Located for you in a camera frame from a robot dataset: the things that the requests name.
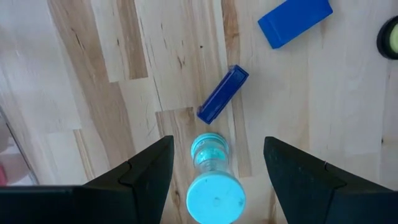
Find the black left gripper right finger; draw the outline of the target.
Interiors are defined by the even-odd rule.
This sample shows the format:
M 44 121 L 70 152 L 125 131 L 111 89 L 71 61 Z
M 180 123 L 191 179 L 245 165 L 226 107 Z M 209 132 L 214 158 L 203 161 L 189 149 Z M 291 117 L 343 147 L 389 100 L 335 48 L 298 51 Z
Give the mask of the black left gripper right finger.
M 271 136 L 264 160 L 289 223 L 397 223 L 394 190 Z

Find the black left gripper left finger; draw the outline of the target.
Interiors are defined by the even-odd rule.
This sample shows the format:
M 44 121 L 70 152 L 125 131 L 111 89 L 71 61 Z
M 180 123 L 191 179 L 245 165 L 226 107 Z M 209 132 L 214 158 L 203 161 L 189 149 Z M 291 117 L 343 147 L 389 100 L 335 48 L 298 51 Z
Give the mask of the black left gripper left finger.
M 173 164 L 165 136 L 84 185 L 1 187 L 1 223 L 160 223 Z

